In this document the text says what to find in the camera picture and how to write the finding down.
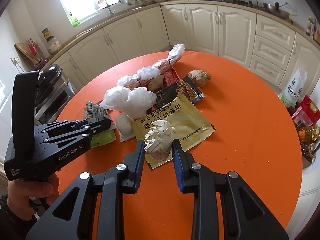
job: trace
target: drawer handle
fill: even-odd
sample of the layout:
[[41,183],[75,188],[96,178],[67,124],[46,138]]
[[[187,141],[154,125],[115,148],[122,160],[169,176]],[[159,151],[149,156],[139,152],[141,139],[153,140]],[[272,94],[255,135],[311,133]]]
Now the drawer handle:
[[112,41],[112,39],[110,38],[109,33],[107,33],[107,35],[108,35],[109,41],[111,42],[111,44],[113,44],[113,41]]
[[76,67],[76,64],[73,62],[73,60],[72,60],[71,58],[69,59],[69,61],[70,61],[71,65],[74,67],[74,69],[78,69],[78,68]]
[[138,18],[138,23],[139,23],[139,25],[140,25],[140,28],[142,29],[142,24],[141,24],[141,22],[140,22],[140,19]]
[[107,36],[106,36],[106,35],[103,35],[103,38],[104,38],[104,41],[106,42],[106,44],[107,44],[108,46],[110,46]]
[[220,22],[220,25],[222,25],[222,14],[221,13],[219,13],[219,22]]
[[266,68],[261,67],[261,69],[262,69],[264,72],[266,72],[266,73],[270,74],[271,76],[273,76],[273,73],[272,73],[271,71],[268,71]]
[[293,54],[293,55],[295,55],[295,54],[296,54],[297,44],[298,44],[298,42],[295,42],[295,43],[294,43],[293,51],[292,51],[292,54]]
[[219,24],[218,23],[218,13],[216,13],[216,12],[214,13],[214,19],[216,20],[216,24]]
[[268,52],[271,55],[274,55],[275,57],[280,57],[278,54],[272,52],[271,50],[265,49],[266,52]]
[[187,20],[188,20],[188,15],[187,15],[186,10],[183,10],[183,14],[184,14],[184,18],[185,18],[185,20],[187,21]]
[[279,33],[279,32],[277,32],[276,30],[274,30],[274,29],[269,29],[269,31],[271,31],[272,33],[274,33],[274,34],[276,34],[276,35],[278,35],[278,36],[280,36],[280,37],[284,37],[281,33]]

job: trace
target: brown root vegetable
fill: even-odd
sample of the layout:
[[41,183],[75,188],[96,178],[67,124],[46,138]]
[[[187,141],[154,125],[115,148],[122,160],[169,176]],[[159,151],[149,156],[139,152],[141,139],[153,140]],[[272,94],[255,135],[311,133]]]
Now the brown root vegetable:
[[163,88],[163,78],[164,75],[159,75],[150,81],[148,85],[148,90],[151,92],[158,92]]
[[207,72],[205,72],[203,70],[199,70],[199,69],[190,71],[188,73],[188,77],[199,88],[206,85],[209,82],[209,80],[211,79],[211,76]]

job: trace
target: kitchen cabinet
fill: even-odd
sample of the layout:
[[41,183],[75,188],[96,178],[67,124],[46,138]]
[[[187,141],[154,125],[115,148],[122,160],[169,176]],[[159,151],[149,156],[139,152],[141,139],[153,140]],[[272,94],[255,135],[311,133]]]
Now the kitchen cabinet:
[[256,35],[253,54],[270,61],[283,70],[286,70],[291,52],[272,41]]
[[288,67],[279,86],[281,89],[287,85],[298,68],[303,68],[308,72],[300,98],[306,94],[310,96],[320,77],[320,51],[310,41],[296,33]]
[[284,70],[256,55],[252,55],[249,70],[276,86],[284,75]]
[[160,7],[135,14],[148,54],[159,52],[169,46],[167,29]]
[[68,52],[88,81],[119,64],[102,29],[79,41]]
[[218,5],[219,56],[249,69],[257,14],[246,10]]
[[191,49],[188,14],[184,4],[161,6],[171,46],[182,43]]
[[134,15],[117,20],[103,27],[103,30],[119,63],[147,54],[147,49]]
[[218,6],[186,4],[191,49],[219,55]]
[[88,83],[87,79],[68,52],[62,54],[55,62],[53,62],[53,64],[57,64],[63,69],[63,72],[67,75],[69,81],[78,91]]
[[275,20],[258,14],[256,34],[292,51],[296,32]]

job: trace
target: orange tabletop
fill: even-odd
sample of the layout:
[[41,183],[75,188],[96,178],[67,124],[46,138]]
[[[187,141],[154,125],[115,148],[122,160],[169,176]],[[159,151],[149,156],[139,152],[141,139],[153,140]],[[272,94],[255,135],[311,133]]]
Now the orange tabletop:
[[[86,100],[99,102],[120,77],[167,56],[145,55],[105,71],[71,99],[58,120],[83,119]],[[302,158],[294,124],[277,95],[254,73],[214,55],[187,51],[174,68],[181,78],[195,69],[212,77],[196,107],[217,130],[189,150],[195,161],[215,172],[238,172],[285,228],[300,192]],[[118,111],[110,115],[114,120]],[[95,175],[121,163],[136,143],[135,138],[120,143],[116,131],[116,141],[91,149],[57,173],[59,191],[81,172]],[[138,193],[124,195],[127,240],[190,239],[192,215],[193,194],[180,193],[172,161],[154,170],[145,162]],[[223,239],[220,210],[219,226]]]

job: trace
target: human hand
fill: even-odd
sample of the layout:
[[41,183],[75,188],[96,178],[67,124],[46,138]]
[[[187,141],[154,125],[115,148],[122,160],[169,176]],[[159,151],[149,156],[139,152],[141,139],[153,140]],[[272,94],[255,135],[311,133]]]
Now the human hand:
[[8,183],[9,209],[20,219],[29,221],[36,211],[29,205],[29,196],[45,198],[51,205],[58,197],[59,178],[54,173],[48,182],[16,179]]

